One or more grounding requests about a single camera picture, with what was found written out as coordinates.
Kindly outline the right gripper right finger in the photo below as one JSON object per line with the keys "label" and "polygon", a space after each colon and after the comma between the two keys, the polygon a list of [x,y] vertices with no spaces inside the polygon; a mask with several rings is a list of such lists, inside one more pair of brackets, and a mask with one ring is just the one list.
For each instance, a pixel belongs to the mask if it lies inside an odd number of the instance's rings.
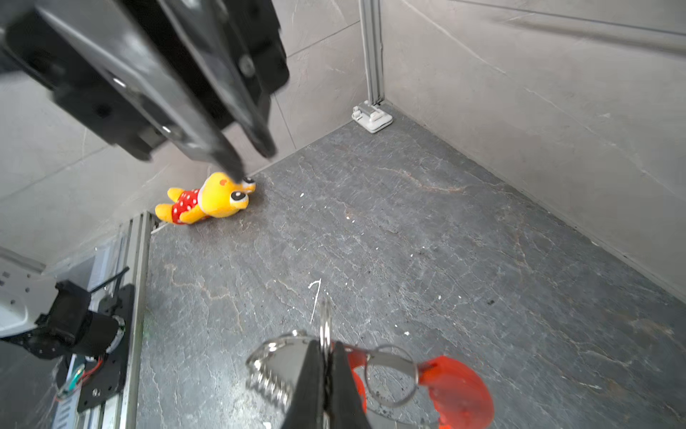
{"label": "right gripper right finger", "polygon": [[370,429],[345,347],[336,342],[328,364],[328,418],[331,429]]}

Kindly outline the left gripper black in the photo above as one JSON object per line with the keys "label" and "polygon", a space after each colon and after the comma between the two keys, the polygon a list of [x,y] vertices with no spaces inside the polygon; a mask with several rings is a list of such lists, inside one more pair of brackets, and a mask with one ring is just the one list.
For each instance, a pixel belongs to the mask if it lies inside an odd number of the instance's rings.
{"label": "left gripper black", "polygon": [[289,68],[269,1],[5,1],[1,70],[139,160],[171,143],[240,180],[232,125],[277,153],[268,116]]}

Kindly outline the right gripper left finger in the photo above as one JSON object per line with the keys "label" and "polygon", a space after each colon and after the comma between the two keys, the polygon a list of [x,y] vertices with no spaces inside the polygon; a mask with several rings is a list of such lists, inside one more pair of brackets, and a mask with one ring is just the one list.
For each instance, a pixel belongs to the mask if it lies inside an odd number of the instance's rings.
{"label": "right gripper left finger", "polygon": [[322,429],[325,405],[325,360],[318,340],[305,352],[298,382],[282,429]]}

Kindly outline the grey key organizer red handle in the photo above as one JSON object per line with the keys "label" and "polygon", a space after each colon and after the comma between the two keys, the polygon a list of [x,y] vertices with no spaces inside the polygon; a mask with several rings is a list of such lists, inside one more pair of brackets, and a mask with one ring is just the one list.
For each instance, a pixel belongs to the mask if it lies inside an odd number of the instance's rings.
{"label": "grey key organizer red handle", "polygon": [[494,402],[485,382],[466,364],[447,356],[423,362],[402,348],[382,344],[372,349],[348,344],[332,336],[332,304],[321,307],[319,329],[310,335],[293,330],[258,346],[248,357],[248,389],[283,414],[288,411],[307,346],[318,340],[325,360],[323,428],[328,418],[328,364],[336,342],[348,353],[357,391],[371,428],[409,428],[411,423],[392,414],[425,395],[434,414],[421,428],[487,428],[495,416]]}

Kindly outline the yellow plush toy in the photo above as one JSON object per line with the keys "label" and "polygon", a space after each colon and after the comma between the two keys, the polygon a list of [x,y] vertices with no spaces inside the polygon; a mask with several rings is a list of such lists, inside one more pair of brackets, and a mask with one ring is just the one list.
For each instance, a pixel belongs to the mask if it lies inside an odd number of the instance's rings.
{"label": "yellow plush toy", "polygon": [[156,217],[174,225],[194,225],[205,219],[233,216],[248,207],[257,184],[251,178],[234,182],[226,173],[213,173],[198,189],[171,188],[169,204],[155,207]]}

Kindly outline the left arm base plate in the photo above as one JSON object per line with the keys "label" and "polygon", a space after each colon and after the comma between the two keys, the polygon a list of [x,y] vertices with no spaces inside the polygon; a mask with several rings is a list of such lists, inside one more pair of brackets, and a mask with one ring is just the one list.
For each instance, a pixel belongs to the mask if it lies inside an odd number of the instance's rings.
{"label": "left arm base plate", "polygon": [[80,387],[79,413],[104,405],[123,391],[128,372],[135,296],[136,287],[129,283],[99,303],[89,332],[94,334],[96,348],[87,353],[95,364],[88,369],[89,376]]}

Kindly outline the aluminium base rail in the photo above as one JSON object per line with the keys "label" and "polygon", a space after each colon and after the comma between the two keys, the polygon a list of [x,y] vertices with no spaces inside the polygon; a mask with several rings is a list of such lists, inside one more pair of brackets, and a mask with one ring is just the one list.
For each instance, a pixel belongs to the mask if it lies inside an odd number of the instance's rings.
{"label": "aluminium base rail", "polygon": [[148,212],[134,216],[89,259],[91,327],[105,327],[108,342],[92,357],[71,357],[53,428],[136,426],[146,275],[156,226]]}

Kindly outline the white corner bracket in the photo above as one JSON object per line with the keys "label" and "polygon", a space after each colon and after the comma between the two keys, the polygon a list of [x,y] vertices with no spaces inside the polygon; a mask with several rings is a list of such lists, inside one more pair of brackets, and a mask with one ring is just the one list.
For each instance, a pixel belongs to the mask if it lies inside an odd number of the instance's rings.
{"label": "white corner bracket", "polygon": [[367,132],[375,134],[387,128],[393,123],[393,117],[375,105],[364,101],[353,108],[353,121],[363,127]]}

